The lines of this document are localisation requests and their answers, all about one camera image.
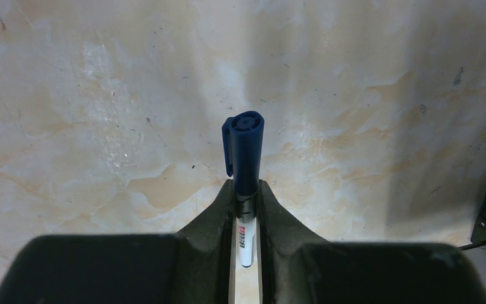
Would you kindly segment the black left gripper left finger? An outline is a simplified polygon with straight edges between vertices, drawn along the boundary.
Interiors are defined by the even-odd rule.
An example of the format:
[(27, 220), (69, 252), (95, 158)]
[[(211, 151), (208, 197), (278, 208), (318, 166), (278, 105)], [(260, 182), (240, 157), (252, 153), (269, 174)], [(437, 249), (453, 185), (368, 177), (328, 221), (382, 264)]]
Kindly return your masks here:
[(0, 303), (233, 303), (234, 190), (171, 234), (67, 234), (31, 240)]

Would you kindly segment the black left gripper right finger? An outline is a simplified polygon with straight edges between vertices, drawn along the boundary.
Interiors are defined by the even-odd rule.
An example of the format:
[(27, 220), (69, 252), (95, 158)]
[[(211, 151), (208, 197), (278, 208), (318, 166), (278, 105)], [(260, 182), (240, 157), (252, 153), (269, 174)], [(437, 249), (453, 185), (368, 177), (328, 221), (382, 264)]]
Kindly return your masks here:
[(473, 264), (443, 243), (328, 241), (258, 192), (261, 303), (486, 303)]

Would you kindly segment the blue capped whiteboard marker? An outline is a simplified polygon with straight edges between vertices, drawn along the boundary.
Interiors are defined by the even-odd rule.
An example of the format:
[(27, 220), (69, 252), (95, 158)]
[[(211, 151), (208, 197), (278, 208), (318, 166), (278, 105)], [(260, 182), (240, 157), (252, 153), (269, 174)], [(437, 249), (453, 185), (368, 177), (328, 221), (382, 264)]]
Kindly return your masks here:
[(244, 268), (254, 262), (255, 205), (264, 127), (265, 120), (258, 112), (245, 111), (227, 118), (221, 128), (226, 172), (235, 191), (237, 254)]

